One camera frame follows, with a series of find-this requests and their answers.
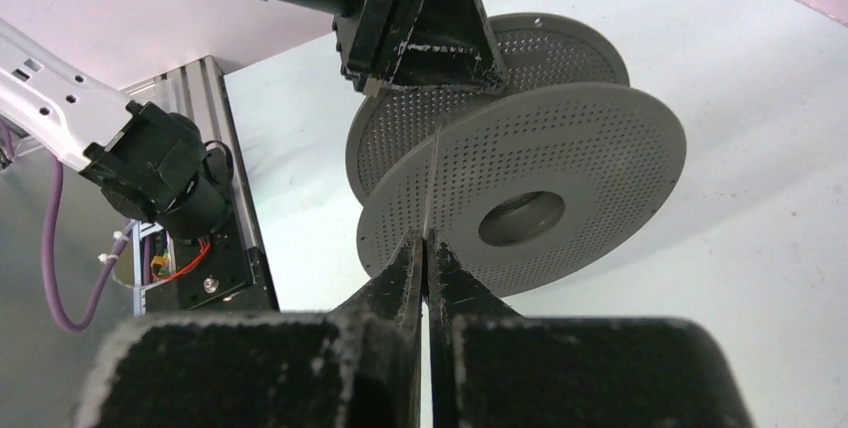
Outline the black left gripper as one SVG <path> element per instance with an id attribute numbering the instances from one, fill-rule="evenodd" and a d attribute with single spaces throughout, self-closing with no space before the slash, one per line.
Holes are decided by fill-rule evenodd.
<path id="1" fill-rule="evenodd" d="M 482 0 L 354 0 L 332 27 L 340 73 L 359 93 L 504 88 L 505 63 Z"/>

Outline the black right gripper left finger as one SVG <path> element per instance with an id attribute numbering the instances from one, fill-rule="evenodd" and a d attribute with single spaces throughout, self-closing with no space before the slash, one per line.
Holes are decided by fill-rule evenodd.
<path id="1" fill-rule="evenodd" d="M 104 341 L 76 427 L 416 427 L 424 243 L 329 311 L 157 313 Z"/>

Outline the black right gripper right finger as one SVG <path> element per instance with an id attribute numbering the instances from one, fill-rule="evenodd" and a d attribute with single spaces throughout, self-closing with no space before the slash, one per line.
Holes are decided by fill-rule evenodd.
<path id="1" fill-rule="evenodd" d="M 750 427 L 718 343 L 675 317 L 526 317 L 425 242 L 438 427 Z"/>

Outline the dark grey cable spool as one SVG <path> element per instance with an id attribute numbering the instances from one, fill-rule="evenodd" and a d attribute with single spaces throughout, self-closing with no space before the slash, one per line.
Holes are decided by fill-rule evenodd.
<path id="1" fill-rule="evenodd" d="M 491 24 L 502 94 L 383 91 L 354 117 L 346 169 L 370 276 L 429 224 L 492 292 L 526 292 L 616 249 L 680 177 L 681 122 L 631 86 L 600 32 L 544 13 Z"/>

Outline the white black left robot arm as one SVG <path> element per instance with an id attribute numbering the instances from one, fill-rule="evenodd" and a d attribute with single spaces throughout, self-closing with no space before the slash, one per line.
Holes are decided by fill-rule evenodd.
<path id="1" fill-rule="evenodd" d="M 482 0 L 280 1 L 332 15 L 341 74 L 365 95 L 504 87 L 505 64 Z M 229 216 L 190 119 L 133 100 L 8 23 L 1 26 L 1 114 L 126 217 L 191 241 Z"/>

